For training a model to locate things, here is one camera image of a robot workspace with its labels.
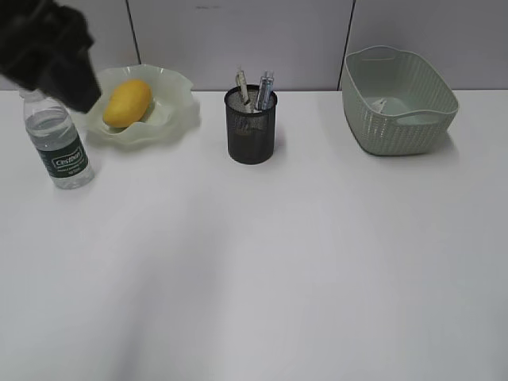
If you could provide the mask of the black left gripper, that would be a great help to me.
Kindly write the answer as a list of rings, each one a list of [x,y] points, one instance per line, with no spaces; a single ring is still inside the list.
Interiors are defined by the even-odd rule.
[[[102,95],[90,61],[94,40],[78,10],[55,1],[1,2],[1,74],[88,113]]]

